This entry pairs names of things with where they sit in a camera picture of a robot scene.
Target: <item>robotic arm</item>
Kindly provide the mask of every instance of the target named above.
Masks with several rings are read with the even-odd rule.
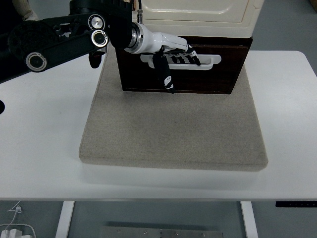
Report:
[[[174,63],[187,58],[200,65],[196,52],[185,39],[152,33],[139,21],[132,23],[132,4],[123,0],[71,0],[69,16],[24,21],[10,32],[7,44],[30,71],[42,72],[86,54],[93,59],[111,41],[132,54],[152,54],[159,81],[174,93],[166,56]]]

